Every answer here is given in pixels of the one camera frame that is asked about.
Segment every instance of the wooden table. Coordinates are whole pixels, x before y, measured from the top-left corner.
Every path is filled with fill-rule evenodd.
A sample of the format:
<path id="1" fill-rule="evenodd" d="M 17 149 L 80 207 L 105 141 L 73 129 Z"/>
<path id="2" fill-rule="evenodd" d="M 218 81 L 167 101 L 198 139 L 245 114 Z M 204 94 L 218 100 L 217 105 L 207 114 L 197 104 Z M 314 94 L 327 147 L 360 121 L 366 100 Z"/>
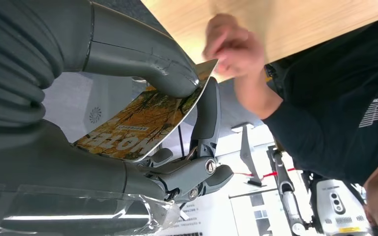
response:
<path id="1" fill-rule="evenodd" d="M 230 13 L 262 40 L 266 62 L 284 58 L 378 20 L 378 0 L 142 0 L 195 63 L 205 28 Z M 217 78 L 220 82 L 226 78 Z"/>

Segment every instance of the man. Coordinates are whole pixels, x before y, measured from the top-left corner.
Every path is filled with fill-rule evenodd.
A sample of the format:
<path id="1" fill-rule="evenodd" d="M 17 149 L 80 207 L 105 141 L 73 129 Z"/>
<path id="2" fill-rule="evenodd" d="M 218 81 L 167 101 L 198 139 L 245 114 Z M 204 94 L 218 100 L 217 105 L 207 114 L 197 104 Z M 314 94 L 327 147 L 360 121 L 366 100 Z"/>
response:
<path id="1" fill-rule="evenodd" d="M 363 185 L 378 226 L 378 22 L 301 53 L 285 72 L 284 99 L 266 85 L 263 47 L 234 17 L 217 15 L 206 34 L 204 56 L 235 78 L 239 102 L 302 168 Z"/>

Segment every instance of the gray robotic arm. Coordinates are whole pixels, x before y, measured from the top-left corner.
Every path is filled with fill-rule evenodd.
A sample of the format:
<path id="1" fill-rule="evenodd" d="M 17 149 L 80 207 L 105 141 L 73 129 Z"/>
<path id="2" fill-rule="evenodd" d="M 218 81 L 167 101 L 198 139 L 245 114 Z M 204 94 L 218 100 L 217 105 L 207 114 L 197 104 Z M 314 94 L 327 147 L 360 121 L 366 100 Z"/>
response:
<path id="1" fill-rule="evenodd" d="M 190 95 L 198 84 L 173 39 L 121 13 L 87 0 L 0 0 L 0 234 L 146 233 L 139 229 L 153 230 L 150 223 L 165 216 L 154 219 L 155 205 L 135 198 L 186 202 L 232 176 L 214 155 L 215 80 L 203 96 L 215 100 L 198 103 L 200 115 L 212 115 L 204 111 L 213 104 L 215 116 L 198 119 L 195 154 L 141 171 L 72 147 L 42 119 L 42 89 L 64 71 L 139 76 L 174 97 Z"/>

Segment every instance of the transparent plastic film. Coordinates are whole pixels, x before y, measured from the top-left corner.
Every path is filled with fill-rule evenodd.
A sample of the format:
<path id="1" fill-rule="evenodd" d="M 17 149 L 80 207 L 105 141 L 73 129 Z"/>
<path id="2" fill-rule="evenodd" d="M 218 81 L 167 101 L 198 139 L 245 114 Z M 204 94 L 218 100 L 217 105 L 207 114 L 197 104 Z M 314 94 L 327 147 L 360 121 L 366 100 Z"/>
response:
<path id="1" fill-rule="evenodd" d="M 175 204 L 138 194 L 22 186 L 0 188 L 0 236 L 135 236 L 174 225 Z"/>

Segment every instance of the metal screw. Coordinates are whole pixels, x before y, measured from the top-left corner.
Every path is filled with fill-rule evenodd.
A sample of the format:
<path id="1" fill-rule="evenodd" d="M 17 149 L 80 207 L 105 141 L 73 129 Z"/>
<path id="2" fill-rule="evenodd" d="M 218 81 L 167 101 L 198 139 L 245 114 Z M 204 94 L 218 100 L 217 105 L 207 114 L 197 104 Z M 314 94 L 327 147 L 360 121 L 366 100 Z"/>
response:
<path id="1" fill-rule="evenodd" d="M 296 235 L 303 235 L 305 233 L 305 226 L 301 223 L 295 223 L 292 225 L 292 232 Z"/>
<path id="2" fill-rule="evenodd" d="M 194 188 L 189 192 L 189 199 L 195 200 L 198 197 L 198 189 Z"/>
<path id="3" fill-rule="evenodd" d="M 206 162 L 206 172 L 208 174 L 213 174 L 215 172 L 215 169 L 217 168 L 217 165 L 215 163 L 215 161 L 213 159 L 209 159 L 207 162 Z"/>

